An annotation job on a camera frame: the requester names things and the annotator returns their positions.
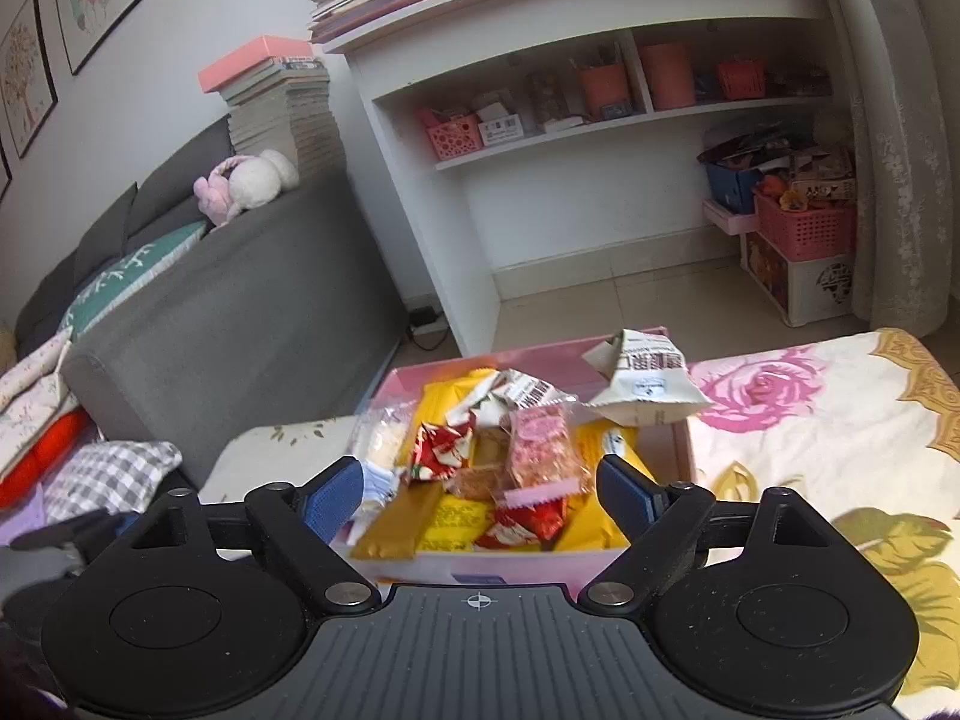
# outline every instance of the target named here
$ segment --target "blue storage bin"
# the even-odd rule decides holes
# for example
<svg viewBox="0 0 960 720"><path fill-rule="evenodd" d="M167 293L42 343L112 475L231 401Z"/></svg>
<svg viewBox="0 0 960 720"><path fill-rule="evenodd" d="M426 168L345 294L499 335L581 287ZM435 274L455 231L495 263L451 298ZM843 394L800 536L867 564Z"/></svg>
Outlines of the blue storage bin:
<svg viewBox="0 0 960 720"><path fill-rule="evenodd" d="M763 180L762 172L729 170L709 162L704 167L707 168L707 181L714 200L735 214L754 213L754 193L750 189Z"/></svg>

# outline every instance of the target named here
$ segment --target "green pillow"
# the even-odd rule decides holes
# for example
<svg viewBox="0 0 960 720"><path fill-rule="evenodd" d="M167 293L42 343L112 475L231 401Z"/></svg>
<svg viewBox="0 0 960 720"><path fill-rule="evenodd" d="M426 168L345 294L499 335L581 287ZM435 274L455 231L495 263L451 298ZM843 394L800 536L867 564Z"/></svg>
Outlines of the green pillow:
<svg viewBox="0 0 960 720"><path fill-rule="evenodd" d="M73 338L82 336L124 300L181 259L203 237L205 229L206 224L202 221L188 224L107 266L70 304L58 332L72 326Z"/></svg>

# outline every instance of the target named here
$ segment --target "pink rose print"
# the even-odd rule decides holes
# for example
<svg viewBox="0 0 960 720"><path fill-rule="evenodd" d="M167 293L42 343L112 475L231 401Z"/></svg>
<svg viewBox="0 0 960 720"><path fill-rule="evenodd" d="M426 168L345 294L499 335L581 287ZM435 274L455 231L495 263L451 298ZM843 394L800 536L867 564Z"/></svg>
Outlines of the pink rose print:
<svg viewBox="0 0 960 720"><path fill-rule="evenodd" d="M728 433L750 433L773 427L785 416L812 412L813 396L822 389L823 365L809 355L810 348L749 355L726 372L710 371L716 362L693 365L690 375L714 403L699 414L700 420Z"/></svg>

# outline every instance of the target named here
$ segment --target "sofa armrest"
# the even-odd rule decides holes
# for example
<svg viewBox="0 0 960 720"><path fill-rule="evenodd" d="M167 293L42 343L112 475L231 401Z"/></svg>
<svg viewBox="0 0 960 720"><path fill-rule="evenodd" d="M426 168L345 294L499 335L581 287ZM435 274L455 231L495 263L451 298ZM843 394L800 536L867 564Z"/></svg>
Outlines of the sofa armrest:
<svg viewBox="0 0 960 720"><path fill-rule="evenodd" d="M104 435L173 442L200 488L248 429L352 413L405 325L335 170L210 232L84 334L64 378Z"/></svg>

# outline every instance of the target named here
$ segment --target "black circular cover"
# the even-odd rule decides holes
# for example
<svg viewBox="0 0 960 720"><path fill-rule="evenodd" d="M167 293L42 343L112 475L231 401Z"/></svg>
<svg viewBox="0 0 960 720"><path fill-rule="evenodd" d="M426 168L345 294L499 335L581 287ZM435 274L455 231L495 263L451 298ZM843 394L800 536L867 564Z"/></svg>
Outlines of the black circular cover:
<svg viewBox="0 0 960 720"><path fill-rule="evenodd" d="M904 599L853 548L778 547L693 572L651 626L667 664L728 706L852 712L899 690L917 648Z"/></svg>
<svg viewBox="0 0 960 720"><path fill-rule="evenodd" d="M275 680L304 641L296 595L256 568L174 548L131 550L95 573L43 625L58 682L95 712L186 717L228 707Z"/></svg>

